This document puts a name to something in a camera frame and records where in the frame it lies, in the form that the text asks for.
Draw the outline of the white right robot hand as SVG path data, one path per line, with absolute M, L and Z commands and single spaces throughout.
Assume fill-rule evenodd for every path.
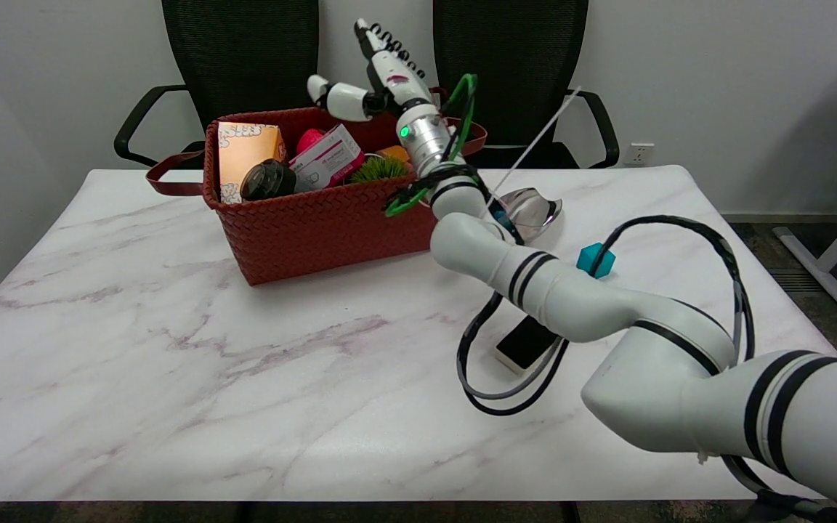
M 317 107 L 342 121 L 366 122 L 385 112 L 398 117 L 419 104 L 433 103 L 424 73 L 410 62 L 408 51 L 391 33 L 364 19 L 356 20 L 353 33 L 368 61 L 366 72 L 372 89 L 332 83 L 312 74 L 307 92 Z

